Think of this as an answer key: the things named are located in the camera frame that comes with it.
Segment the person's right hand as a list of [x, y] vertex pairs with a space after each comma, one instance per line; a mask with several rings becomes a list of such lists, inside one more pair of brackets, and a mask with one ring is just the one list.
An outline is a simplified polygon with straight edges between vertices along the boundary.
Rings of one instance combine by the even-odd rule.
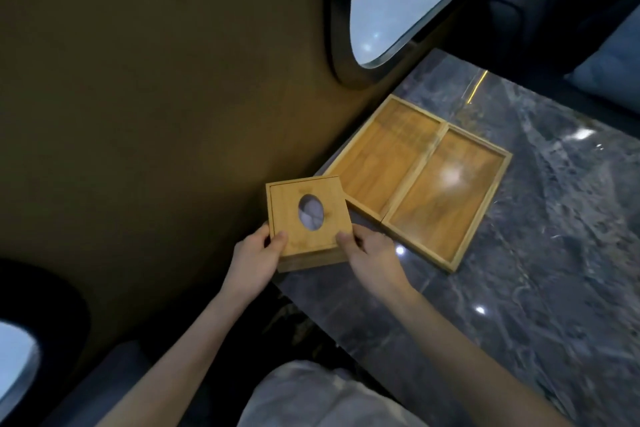
[[365, 289], [386, 305], [410, 294], [412, 286], [396, 255], [393, 240], [357, 224], [351, 232], [362, 250], [362, 258], [350, 266]]

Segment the person's left hand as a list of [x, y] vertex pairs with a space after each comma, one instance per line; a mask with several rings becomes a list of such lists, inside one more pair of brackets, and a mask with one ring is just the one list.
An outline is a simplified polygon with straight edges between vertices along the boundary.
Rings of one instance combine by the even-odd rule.
[[251, 302], [264, 290], [278, 265], [266, 256], [271, 239], [269, 225], [264, 223], [235, 245], [221, 288], [225, 295]]

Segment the wooden tissue box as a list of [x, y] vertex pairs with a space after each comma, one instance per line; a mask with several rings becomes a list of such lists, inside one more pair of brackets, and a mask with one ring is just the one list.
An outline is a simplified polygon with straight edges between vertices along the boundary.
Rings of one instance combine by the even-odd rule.
[[281, 231], [288, 237], [278, 262], [279, 273], [348, 261], [336, 240], [339, 232], [353, 232], [338, 176], [267, 183], [266, 209], [271, 238]]

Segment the person's left forearm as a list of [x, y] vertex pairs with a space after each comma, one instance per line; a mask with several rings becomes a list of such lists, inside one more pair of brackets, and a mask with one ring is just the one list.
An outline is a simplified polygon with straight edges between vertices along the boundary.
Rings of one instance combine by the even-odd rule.
[[232, 326], [270, 280], [227, 277], [193, 324], [95, 427], [177, 427]]

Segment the person's right forearm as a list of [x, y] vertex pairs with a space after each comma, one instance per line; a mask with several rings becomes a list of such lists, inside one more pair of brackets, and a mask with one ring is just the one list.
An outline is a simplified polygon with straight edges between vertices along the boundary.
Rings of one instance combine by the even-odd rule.
[[477, 427], [572, 427], [410, 286], [377, 293]]

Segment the white tissue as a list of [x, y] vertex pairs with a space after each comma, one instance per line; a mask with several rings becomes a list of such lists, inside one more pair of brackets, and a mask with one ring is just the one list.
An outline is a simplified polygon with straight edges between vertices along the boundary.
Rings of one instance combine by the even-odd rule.
[[317, 231], [324, 223], [323, 204], [316, 196], [305, 194], [298, 203], [298, 216], [306, 229]]

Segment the wooden two-compartment tray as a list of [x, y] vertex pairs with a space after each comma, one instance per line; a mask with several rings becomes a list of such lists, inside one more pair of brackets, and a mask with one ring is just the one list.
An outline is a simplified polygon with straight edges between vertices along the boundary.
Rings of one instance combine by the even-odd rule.
[[322, 171], [348, 205], [455, 272], [512, 153], [391, 94]]

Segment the person's light grey trousers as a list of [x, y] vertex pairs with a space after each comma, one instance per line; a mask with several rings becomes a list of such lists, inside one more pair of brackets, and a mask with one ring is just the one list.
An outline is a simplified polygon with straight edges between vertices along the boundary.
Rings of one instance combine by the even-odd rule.
[[237, 427], [429, 427], [344, 369], [283, 364], [254, 389]]

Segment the dark blue seat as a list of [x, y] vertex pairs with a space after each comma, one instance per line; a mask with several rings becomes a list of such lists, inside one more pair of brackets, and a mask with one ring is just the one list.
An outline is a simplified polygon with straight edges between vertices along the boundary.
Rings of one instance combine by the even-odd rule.
[[473, 0], [460, 57], [567, 106], [631, 111], [566, 79], [640, 0]]

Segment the light blue cushion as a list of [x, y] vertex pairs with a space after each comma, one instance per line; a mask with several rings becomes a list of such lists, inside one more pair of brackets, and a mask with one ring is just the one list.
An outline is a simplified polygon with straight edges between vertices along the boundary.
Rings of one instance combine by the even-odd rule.
[[640, 115], [640, 5], [565, 79], [582, 92]]

